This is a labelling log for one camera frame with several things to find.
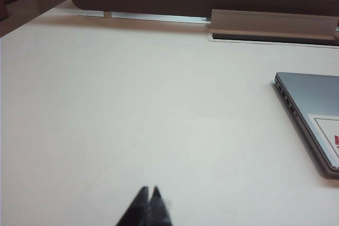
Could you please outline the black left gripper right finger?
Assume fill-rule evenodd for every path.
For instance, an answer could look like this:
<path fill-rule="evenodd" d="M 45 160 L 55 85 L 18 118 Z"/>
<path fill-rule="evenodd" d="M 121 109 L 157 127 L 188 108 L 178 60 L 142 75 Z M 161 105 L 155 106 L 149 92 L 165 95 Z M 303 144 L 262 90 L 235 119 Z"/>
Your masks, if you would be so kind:
<path fill-rule="evenodd" d="M 148 203 L 147 225 L 173 225 L 168 209 L 157 186 L 154 187 L 153 194 Z"/>

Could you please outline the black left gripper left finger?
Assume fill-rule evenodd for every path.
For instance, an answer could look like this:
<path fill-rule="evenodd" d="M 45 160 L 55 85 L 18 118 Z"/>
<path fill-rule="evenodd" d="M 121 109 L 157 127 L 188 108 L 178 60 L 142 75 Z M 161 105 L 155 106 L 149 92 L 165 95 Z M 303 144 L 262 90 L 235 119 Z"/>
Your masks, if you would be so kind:
<path fill-rule="evenodd" d="M 144 225 L 148 207 L 148 187 L 143 186 L 120 218 L 117 226 Z"/>

